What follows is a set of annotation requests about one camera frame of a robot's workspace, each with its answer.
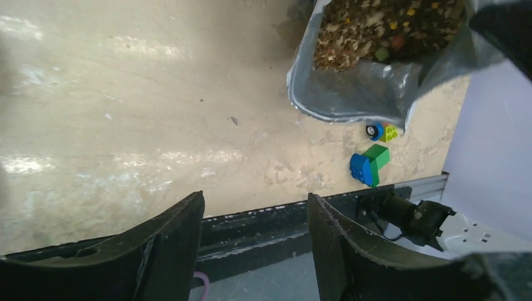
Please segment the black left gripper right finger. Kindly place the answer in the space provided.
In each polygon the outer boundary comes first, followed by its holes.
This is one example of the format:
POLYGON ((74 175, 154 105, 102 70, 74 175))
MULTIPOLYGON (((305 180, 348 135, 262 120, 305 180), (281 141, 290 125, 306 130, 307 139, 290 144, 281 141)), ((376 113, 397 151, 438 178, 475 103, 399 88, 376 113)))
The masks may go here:
POLYGON ((530 253, 454 260, 396 245, 310 194, 307 217, 321 300, 530 300, 530 253))

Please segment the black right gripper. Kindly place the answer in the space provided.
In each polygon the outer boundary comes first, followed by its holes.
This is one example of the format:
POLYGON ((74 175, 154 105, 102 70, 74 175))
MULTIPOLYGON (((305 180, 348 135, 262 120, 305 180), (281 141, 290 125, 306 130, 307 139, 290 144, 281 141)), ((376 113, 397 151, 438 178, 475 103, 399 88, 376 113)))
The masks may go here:
POLYGON ((503 1, 479 8, 469 27, 531 79, 531 1, 503 1))

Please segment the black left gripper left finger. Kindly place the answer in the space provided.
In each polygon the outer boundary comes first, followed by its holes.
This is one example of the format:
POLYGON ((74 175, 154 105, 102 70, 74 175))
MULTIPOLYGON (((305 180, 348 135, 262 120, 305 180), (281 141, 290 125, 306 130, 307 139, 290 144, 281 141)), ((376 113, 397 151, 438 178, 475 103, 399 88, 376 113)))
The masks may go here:
POLYGON ((2 300, 187 300, 202 192, 114 236, 1 257, 2 300))

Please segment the cat food bag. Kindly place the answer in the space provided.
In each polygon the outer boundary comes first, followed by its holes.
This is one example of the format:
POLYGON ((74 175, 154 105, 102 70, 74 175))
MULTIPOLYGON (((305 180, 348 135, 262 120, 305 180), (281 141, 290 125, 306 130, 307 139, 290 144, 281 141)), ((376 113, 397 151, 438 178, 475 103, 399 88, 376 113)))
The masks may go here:
POLYGON ((480 34, 464 26, 445 49, 411 63, 362 61, 348 71, 316 70, 315 44, 328 1, 314 4, 286 82, 292 105, 319 120, 372 120, 405 130, 416 102, 435 87, 505 60, 480 34))

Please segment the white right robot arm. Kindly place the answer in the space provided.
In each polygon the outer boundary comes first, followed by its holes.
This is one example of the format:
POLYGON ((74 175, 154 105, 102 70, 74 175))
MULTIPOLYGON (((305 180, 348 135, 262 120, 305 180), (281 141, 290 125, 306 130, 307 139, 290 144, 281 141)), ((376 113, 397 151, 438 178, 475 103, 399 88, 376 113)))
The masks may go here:
MULTIPOLYGON (((469 28, 495 46, 531 80, 531 1, 490 4, 470 19, 469 28)), ((496 231, 441 203, 411 203, 391 192, 367 196, 358 211, 396 226, 418 246, 456 255, 487 253, 531 256, 531 242, 496 231)))

